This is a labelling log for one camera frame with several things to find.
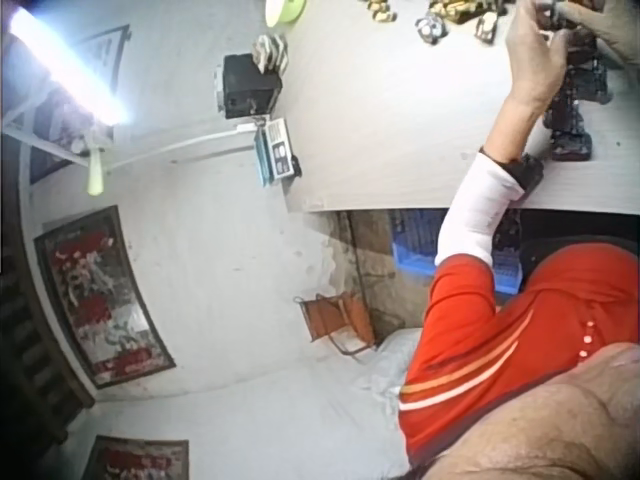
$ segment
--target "person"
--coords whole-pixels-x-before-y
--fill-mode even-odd
[[[518,162],[566,71],[571,33],[547,43],[545,8],[516,6],[512,89],[439,233],[424,327],[399,395],[412,470],[398,479],[640,478],[638,224],[572,226],[545,222],[545,212],[527,222],[524,210],[533,267],[518,295],[499,310],[494,302],[492,236],[530,187]],[[601,13],[566,2],[558,10],[638,67],[631,0],[606,0]]]

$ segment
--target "white cloth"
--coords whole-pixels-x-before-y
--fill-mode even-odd
[[[435,264],[466,253],[490,267],[493,234],[509,204],[524,190],[486,155],[478,153],[458,187],[440,228]]]

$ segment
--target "framed picture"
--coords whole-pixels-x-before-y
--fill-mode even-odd
[[[126,42],[131,38],[129,25],[112,28],[92,35],[74,45],[74,52],[100,80],[115,93],[118,88],[118,72]],[[61,86],[49,83],[47,99],[36,108],[33,133],[71,151],[75,140],[84,142],[83,132],[98,124],[93,115],[83,109]],[[100,131],[113,140],[113,128],[99,125]],[[74,152],[84,155],[88,152]],[[31,149],[31,183],[71,164],[38,148]]]
[[[35,244],[58,321],[96,388],[175,367],[133,277],[116,206]]]
[[[82,480],[187,480],[189,442],[98,435]]]

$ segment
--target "blue crate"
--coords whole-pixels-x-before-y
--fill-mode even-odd
[[[389,213],[396,266],[417,275],[434,275],[440,226],[444,209],[392,210]],[[518,252],[493,251],[496,291],[515,295],[522,281]]]

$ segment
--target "hand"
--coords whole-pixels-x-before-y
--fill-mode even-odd
[[[536,22],[534,0],[519,0],[507,35],[511,63],[510,97],[541,115],[558,92],[567,68],[568,31],[547,44]]]
[[[640,66],[640,8],[633,0],[606,0],[602,13],[571,2],[560,2],[556,8],[600,37],[622,60]]]

